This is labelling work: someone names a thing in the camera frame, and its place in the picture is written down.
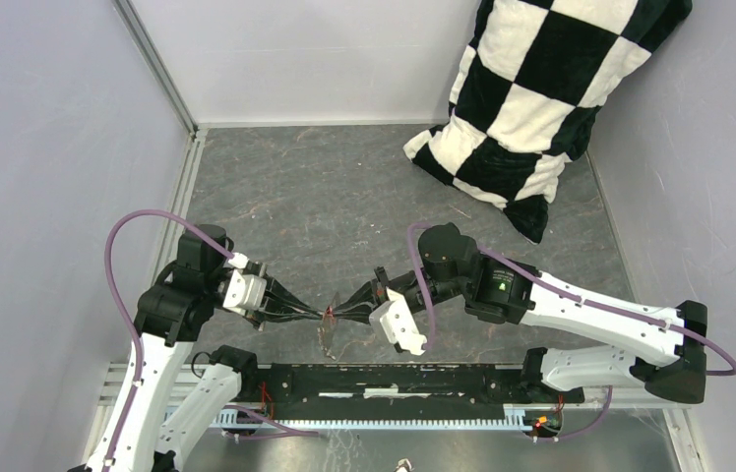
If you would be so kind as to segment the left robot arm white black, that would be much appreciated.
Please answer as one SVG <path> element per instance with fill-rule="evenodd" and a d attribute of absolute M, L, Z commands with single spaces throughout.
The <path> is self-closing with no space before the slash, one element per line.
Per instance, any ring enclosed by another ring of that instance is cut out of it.
<path fill-rule="evenodd" d="M 216 308 L 249 310 L 240 294 L 222 286 L 248 261 L 232 251 L 215 225 L 186 226 L 176 258 L 124 317 L 132 349 L 107 426 L 82 471 L 181 471 L 204 433 L 233 400 L 259 390 L 255 354 L 221 346 L 209 355 L 195 388 L 172 414 L 166 412 L 184 362 Z"/>

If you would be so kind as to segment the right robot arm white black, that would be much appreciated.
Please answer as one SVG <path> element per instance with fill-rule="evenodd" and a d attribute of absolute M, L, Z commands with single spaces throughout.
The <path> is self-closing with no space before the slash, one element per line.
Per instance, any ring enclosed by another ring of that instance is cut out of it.
<path fill-rule="evenodd" d="M 519 386 L 532 401 L 593 386 L 641 387 L 676 403 L 704 401 L 706 305 L 639 305 L 484 250 L 452 223 L 420 231 L 409 244 L 412 272 L 395 279 L 378 272 L 327 316 L 369 324 L 398 350 L 421 355 L 431 338 L 420 333 L 415 313 L 426 311 L 434 329 L 436 305 L 461 297 L 465 311 L 486 323 L 545 327 L 596 341 L 588 348 L 528 350 Z"/>

